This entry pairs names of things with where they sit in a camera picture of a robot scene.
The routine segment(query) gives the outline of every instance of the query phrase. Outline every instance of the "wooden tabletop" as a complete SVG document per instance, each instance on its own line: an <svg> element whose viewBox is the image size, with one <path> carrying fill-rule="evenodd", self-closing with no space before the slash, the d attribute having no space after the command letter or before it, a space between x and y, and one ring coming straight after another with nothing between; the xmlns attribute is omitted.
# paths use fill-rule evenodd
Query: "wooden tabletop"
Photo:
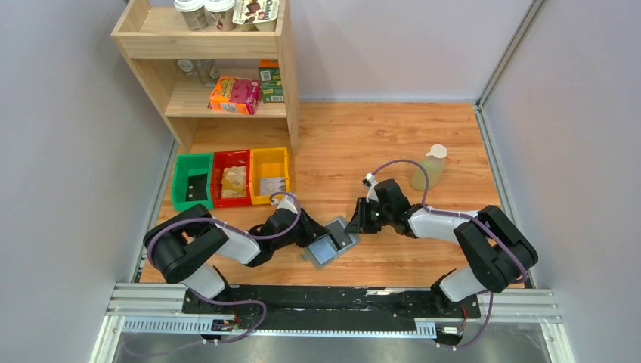
<svg viewBox="0 0 641 363"><path fill-rule="evenodd" d="M292 191L321 224L337 216L348 221L356 199L367 189L361 180L381 164L398 158L420 161L433 144L448 149L446 167L428 193L428 204L442 209L475 210L499 205L499 197L471 104L464 103L301 103L300 149L291 159ZM192 153L279 147L289 143L284 119L202 119ZM394 178L410 203L422 193L410 186L415 166L395 164L381 171ZM167 187L158 223L176 215ZM249 229L263 223L272 206L214 209L231 225ZM288 246L257 268L221 256L215 265L230 284L295 284L428 287L443 274L466 264L460 248L442 240L412 239L391 227L362 234L361 242L321 270ZM164 282L145 264L141 282Z"/></svg>

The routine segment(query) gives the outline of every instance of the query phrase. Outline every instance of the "shelf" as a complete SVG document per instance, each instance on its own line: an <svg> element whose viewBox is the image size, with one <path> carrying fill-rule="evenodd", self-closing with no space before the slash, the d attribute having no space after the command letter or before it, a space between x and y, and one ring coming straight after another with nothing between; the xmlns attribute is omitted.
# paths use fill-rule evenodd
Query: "shelf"
<svg viewBox="0 0 641 363"><path fill-rule="evenodd" d="M257 69L223 69L222 76L235 76L259 79ZM214 111L207 108L212 89L204 87L198 78L187 78L180 74L169 103L165 109L167 117L244 117L244 118L285 118L285 104L263 104L256 109L255 115Z"/></svg>
<svg viewBox="0 0 641 363"><path fill-rule="evenodd" d="M278 58L278 30L222 32L215 26L208 26L192 32L181 13L173 7L151 7L137 13L131 11L127 18L131 21L116 25L112 36L133 59Z"/></svg>

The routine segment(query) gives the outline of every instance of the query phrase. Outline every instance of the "yellow bin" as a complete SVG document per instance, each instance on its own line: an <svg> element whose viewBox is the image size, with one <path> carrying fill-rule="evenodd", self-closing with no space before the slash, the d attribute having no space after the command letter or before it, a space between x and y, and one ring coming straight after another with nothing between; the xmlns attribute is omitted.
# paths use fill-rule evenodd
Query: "yellow bin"
<svg viewBox="0 0 641 363"><path fill-rule="evenodd" d="M253 205L269 204L276 191L290 191L290 156L286 147L249 151L249 190Z"/></svg>

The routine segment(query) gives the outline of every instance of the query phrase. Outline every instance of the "storage bin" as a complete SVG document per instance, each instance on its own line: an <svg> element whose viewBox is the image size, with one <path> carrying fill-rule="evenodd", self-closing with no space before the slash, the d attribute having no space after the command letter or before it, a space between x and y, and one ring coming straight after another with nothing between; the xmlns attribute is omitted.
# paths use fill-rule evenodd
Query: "storage bin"
<svg viewBox="0 0 641 363"><path fill-rule="evenodd" d="M212 170L212 184L211 193L216 208L224 208L227 206L251 206L252 198L249 192L249 174L251 173L251 166L249 164L250 152L249 150L238 151L221 151L214 153L214 166ZM246 166L245 189L246 197L239 198L222 198L222 175L225 168L232 166Z"/></svg>
<svg viewBox="0 0 641 363"><path fill-rule="evenodd" d="M212 193L212 153L178 155L172 183L172 202L174 209L183 211L197 204L213 208Z"/></svg>
<svg viewBox="0 0 641 363"><path fill-rule="evenodd" d="M290 191L290 157L286 147L251 149L249 158L249 190L253 205L269 204L269 196L283 187L284 191Z"/></svg>

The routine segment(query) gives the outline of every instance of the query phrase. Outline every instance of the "metal floor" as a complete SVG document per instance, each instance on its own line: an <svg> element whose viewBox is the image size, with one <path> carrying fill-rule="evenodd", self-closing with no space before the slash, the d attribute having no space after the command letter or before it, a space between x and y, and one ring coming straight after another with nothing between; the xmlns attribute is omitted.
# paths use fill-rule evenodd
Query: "metal floor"
<svg viewBox="0 0 641 363"><path fill-rule="evenodd" d="M467 341L479 324L468 324ZM329 338L329 337L248 337L237 343L195 346L156 358L136 358L136 353L165 352L200 337L184 334L123 334L113 360L126 362L260 362L260 363L403 363L421 362L550 362L539 324L490 324L482 339L468 349L449 352L420 339Z"/></svg>

